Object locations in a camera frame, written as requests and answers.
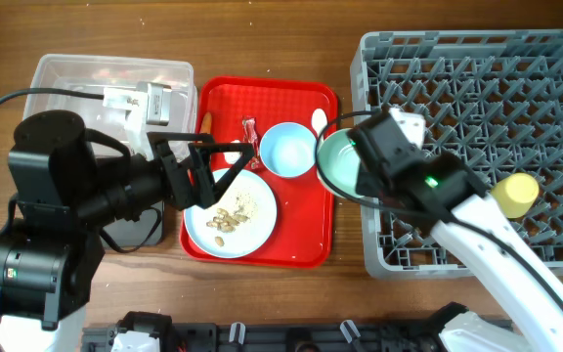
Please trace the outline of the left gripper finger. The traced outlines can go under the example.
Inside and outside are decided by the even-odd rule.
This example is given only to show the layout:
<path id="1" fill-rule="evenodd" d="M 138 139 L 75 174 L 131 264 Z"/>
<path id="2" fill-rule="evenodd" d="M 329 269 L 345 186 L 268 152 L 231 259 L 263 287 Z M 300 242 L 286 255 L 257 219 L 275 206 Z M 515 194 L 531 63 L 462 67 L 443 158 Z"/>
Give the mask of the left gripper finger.
<path id="1" fill-rule="evenodd" d="M 212 195 L 214 202 L 218 202 L 224 193 L 229 189 L 231 184 L 237 178 L 238 174 L 254 157 L 254 154 L 242 154 L 240 159 L 226 171 L 219 180 L 212 178 Z"/>
<path id="2" fill-rule="evenodd" d="M 189 151 L 199 154 L 239 153 L 254 154 L 254 149 L 248 143 L 190 143 Z"/>

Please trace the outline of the green bowl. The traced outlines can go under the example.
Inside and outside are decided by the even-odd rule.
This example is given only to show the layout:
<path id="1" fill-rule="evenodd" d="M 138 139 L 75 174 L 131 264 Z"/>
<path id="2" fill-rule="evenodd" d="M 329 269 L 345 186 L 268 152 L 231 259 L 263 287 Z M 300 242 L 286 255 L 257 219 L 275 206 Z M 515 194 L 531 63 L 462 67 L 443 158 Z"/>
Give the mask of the green bowl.
<path id="1" fill-rule="evenodd" d="M 345 194 L 360 198 L 356 193 L 360 159 L 347 137 L 349 128 L 338 130 L 320 139 L 318 162 L 328 181 Z"/>

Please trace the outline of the light blue bowl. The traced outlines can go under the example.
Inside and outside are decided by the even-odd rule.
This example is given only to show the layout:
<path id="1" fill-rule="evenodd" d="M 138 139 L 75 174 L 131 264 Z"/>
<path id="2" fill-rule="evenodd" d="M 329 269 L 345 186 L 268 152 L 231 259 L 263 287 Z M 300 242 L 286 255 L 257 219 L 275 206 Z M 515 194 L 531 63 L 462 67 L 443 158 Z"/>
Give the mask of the light blue bowl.
<path id="1" fill-rule="evenodd" d="M 295 122 L 282 122 L 266 131 L 260 141 L 264 166 L 282 178 L 296 178 L 315 164 L 315 135 Z"/>

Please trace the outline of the yellow cup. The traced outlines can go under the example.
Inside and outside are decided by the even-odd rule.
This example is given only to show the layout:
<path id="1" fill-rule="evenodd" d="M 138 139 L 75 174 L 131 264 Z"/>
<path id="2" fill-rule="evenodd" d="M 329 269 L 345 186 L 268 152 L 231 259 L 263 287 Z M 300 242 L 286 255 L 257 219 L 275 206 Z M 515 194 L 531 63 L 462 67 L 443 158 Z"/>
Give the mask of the yellow cup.
<path id="1" fill-rule="evenodd" d="M 491 189 L 491 195 L 508 219 L 524 216 L 533 206 L 539 192 L 539 183 L 527 173 L 514 173 Z"/>

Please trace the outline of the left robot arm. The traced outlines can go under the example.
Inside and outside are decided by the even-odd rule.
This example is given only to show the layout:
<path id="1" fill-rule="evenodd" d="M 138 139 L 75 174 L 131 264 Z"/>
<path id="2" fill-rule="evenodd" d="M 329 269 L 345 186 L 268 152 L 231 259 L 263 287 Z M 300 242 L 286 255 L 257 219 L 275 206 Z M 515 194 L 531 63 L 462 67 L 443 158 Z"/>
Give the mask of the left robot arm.
<path id="1" fill-rule="evenodd" d="M 151 132 L 149 154 L 48 110 L 15 130 L 8 165 L 17 191 L 0 230 L 0 351 L 66 351 L 82 332 L 108 224 L 136 221 L 161 203 L 184 210 L 217 203 L 253 158 L 247 143 Z"/>

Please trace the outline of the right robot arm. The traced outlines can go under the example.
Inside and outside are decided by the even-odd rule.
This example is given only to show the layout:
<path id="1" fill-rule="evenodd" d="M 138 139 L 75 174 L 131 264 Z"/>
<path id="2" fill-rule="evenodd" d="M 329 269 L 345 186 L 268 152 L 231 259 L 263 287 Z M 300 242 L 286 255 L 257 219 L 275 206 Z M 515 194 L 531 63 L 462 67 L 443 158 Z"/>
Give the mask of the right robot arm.
<path id="1" fill-rule="evenodd" d="M 563 283 L 514 231 L 456 155 L 426 156 L 387 111 L 363 111 L 347 135 L 375 208 L 425 223 L 537 351 L 563 351 Z"/>

